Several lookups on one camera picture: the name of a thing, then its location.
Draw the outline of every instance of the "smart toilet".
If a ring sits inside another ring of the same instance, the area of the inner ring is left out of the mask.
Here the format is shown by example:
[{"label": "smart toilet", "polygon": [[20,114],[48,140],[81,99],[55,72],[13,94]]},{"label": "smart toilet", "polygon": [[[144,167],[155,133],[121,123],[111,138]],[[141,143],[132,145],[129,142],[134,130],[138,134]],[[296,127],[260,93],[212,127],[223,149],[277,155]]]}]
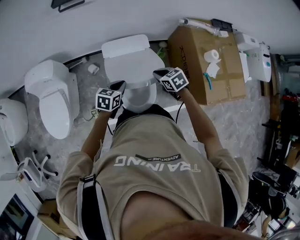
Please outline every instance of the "smart toilet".
[{"label": "smart toilet", "polygon": [[39,98],[39,111],[47,131],[57,139],[66,138],[79,114],[76,74],[62,63],[46,60],[25,76],[25,90]]},{"label": "smart toilet", "polygon": [[123,106],[135,113],[150,108],[156,100],[156,83],[153,71],[165,64],[150,49],[146,35],[117,39],[102,45],[105,72],[109,81],[126,82]]}]

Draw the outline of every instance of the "black handle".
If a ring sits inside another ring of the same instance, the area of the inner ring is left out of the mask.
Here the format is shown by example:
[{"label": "black handle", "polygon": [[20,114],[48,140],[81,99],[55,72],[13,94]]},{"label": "black handle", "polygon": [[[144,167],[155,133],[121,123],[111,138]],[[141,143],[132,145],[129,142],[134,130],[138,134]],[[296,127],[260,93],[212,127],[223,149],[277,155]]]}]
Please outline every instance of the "black handle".
[{"label": "black handle", "polygon": [[70,8],[74,8],[74,7],[76,7],[76,6],[78,6],[78,5],[80,5],[80,4],[83,4],[85,2],[85,0],[82,0],[82,1],[80,1],[80,2],[77,2],[77,3],[74,3],[73,5],[70,5],[70,6],[68,6],[68,7],[65,7],[64,9],[62,9],[61,10],[61,5],[58,7],[58,11],[60,12],[60,13],[62,13],[62,12],[64,12],[64,11],[66,11],[66,10],[68,10],[68,9],[70,9]]}]

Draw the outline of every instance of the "beige t-shirt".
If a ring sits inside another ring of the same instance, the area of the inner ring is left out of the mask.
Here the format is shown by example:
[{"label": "beige t-shirt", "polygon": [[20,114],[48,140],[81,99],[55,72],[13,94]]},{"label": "beige t-shirt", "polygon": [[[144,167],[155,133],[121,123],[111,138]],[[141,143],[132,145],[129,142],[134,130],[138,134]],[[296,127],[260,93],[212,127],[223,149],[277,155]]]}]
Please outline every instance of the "beige t-shirt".
[{"label": "beige t-shirt", "polygon": [[95,173],[107,204],[116,240],[125,205],[138,191],[149,191],[181,207],[193,219],[223,225],[223,201],[216,168],[232,187],[239,214],[248,198],[248,176],[242,159],[226,149],[206,159],[187,144],[177,125],[157,115],[129,119],[115,132],[111,149],[94,162],[72,153],[57,195],[63,220],[80,236],[77,226],[77,184]]}]

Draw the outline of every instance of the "marble floor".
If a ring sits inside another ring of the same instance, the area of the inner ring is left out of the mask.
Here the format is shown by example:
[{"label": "marble floor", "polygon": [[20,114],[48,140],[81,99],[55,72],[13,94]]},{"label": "marble floor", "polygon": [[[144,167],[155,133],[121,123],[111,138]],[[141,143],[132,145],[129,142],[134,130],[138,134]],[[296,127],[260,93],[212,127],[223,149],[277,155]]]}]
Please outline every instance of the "marble floor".
[{"label": "marble floor", "polygon": [[[157,45],[151,45],[151,47],[157,51]],[[91,63],[100,67],[99,72],[95,76],[87,71]],[[27,94],[24,89],[12,96],[12,99],[26,104],[29,118],[28,133],[16,146],[18,157],[20,159],[29,157],[34,149],[38,150],[38,160],[42,160],[46,154],[50,154],[51,159],[46,163],[45,168],[59,173],[58,177],[50,177],[47,189],[39,193],[43,199],[55,198],[60,176],[68,155],[73,151],[80,150],[93,127],[95,118],[90,120],[90,111],[95,106],[96,91],[99,87],[107,85],[104,59],[101,53],[91,56],[87,63],[78,65],[72,69],[72,72],[77,75],[80,113],[74,121],[70,135],[65,139],[54,139],[46,131],[40,118],[38,98],[36,96]],[[251,173],[259,165],[256,157],[262,156],[264,151],[265,128],[261,124],[269,119],[270,102],[267,97],[261,96],[260,83],[258,81],[247,82],[246,89],[247,96],[245,99],[202,106],[202,108],[216,126],[222,145],[229,149],[233,156],[242,157],[248,172]],[[160,85],[157,85],[156,103],[165,108],[181,104],[171,95],[163,92]],[[170,114],[175,119],[177,111],[170,112]],[[179,113],[178,125],[186,141],[205,154],[203,145],[196,140],[187,111],[184,108]],[[111,141],[112,136],[107,130],[103,153],[109,150]]]}]

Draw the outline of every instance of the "black cable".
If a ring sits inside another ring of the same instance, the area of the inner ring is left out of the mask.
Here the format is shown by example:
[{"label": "black cable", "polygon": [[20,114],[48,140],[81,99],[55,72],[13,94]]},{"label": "black cable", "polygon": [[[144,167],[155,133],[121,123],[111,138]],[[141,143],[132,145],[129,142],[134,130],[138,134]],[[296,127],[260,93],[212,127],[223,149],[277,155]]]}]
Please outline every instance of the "black cable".
[{"label": "black cable", "polygon": [[109,125],[107,124],[107,126],[108,126],[108,130],[109,130],[109,132],[111,133],[111,135],[113,135],[113,133],[112,133],[112,131],[111,131],[111,128],[109,127]]},{"label": "black cable", "polygon": [[179,111],[180,111],[180,109],[181,109],[181,107],[182,107],[183,104],[184,104],[184,102],[182,102],[182,104],[180,105],[180,107],[179,107],[179,109],[178,109],[175,123],[177,123]]}]

